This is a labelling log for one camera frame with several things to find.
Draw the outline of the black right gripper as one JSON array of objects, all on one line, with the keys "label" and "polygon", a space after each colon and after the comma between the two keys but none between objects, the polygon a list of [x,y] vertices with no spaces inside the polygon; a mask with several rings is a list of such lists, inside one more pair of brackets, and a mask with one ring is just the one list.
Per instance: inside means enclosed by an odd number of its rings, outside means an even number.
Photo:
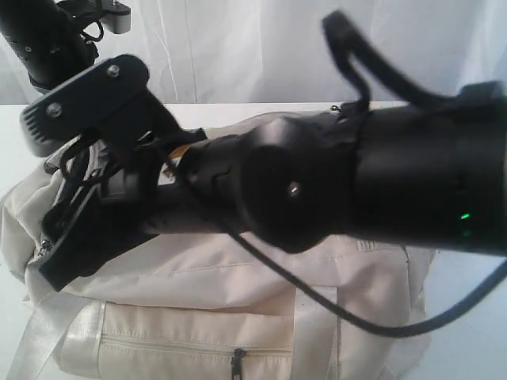
[{"label": "black right gripper", "polygon": [[162,160],[156,149],[205,140],[202,130],[174,132],[163,139],[149,132],[134,146],[127,167],[109,148],[91,162],[90,147],[74,156],[63,192],[45,214],[42,231],[49,248],[39,273],[57,292],[78,277],[96,273],[107,261],[152,239],[140,224],[162,203],[179,196],[175,185],[160,185]]}]

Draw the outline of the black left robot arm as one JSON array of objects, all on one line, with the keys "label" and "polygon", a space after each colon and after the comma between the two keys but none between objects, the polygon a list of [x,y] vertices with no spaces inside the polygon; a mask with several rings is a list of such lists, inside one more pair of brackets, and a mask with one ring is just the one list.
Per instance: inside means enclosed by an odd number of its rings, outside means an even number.
[{"label": "black left robot arm", "polygon": [[[86,28],[100,25],[108,1],[3,1],[1,34],[25,67],[29,81],[46,93],[95,64],[96,44]],[[33,294],[43,297],[51,285],[36,264],[53,247],[42,231],[44,215],[67,202],[76,187],[62,176],[62,146],[50,154],[1,203],[1,251],[10,273]]]}]

